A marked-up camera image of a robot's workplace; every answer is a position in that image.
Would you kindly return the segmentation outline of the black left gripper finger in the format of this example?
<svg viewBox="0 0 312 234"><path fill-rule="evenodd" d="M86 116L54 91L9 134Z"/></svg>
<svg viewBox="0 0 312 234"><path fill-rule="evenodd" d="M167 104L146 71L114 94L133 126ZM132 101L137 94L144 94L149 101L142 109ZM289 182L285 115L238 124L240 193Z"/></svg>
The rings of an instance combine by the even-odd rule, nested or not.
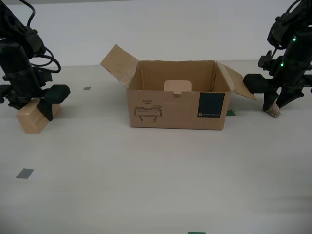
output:
<svg viewBox="0 0 312 234"><path fill-rule="evenodd" d="M21 109L31 101L29 96L19 96L11 85L0 86L0 103L3 104L5 99L9 101L9 106L15 109Z"/></svg>
<svg viewBox="0 0 312 234"><path fill-rule="evenodd" d="M71 93L67 85L53 85L51 88L43 91L40 97L38 110L49 120L53 120L53 105L61 104Z"/></svg>

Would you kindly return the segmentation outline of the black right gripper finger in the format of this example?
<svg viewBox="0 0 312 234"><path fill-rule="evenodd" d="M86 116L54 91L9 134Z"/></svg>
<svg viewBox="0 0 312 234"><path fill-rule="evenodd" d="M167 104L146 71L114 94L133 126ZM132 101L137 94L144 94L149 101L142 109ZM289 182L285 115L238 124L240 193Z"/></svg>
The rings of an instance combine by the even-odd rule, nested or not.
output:
<svg viewBox="0 0 312 234"><path fill-rule="evenodd" d="M281 93L277 99L277 106L282 108L289 104L290 102L301 98L304 96L302 90L304 87L312 87L311 85L304 84L303 86L294 86L294 87L282 87Z"/></svg>
<svg viewBox="0 0 312 234"><path fill-rule="evenodd" d="M272 85L271 79L265 79L261 74L247 74L243 82L250 93L263 94L263 110L267 111L278 98L277 87Z"/></svg>

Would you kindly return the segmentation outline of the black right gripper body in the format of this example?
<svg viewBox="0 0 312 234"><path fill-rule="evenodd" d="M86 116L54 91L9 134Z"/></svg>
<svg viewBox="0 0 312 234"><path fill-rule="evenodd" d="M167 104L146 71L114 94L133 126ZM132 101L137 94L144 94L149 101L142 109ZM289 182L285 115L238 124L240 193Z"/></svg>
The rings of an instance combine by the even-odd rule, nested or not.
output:
<svg viewBox="0 0 312 234"><path fill-rule="evenodd" d="M273 87L311 87L312 80L307 80L305 70L280 70L268 80Z"/></svg>

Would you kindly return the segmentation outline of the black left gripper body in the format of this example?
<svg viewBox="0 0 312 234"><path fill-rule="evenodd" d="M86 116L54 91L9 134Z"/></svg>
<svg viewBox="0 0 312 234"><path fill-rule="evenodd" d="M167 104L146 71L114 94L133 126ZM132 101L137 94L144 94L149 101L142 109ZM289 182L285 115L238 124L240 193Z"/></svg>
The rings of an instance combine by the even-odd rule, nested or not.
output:
<svg viewBox="0 0 312 234"><path fill-rule="evenodd" d="M42 89L47 82L52 82L52 73L28 68L14 73L5 73L4 81L10 82L13 90L20 97L43 97L46 90Z"/></svg>

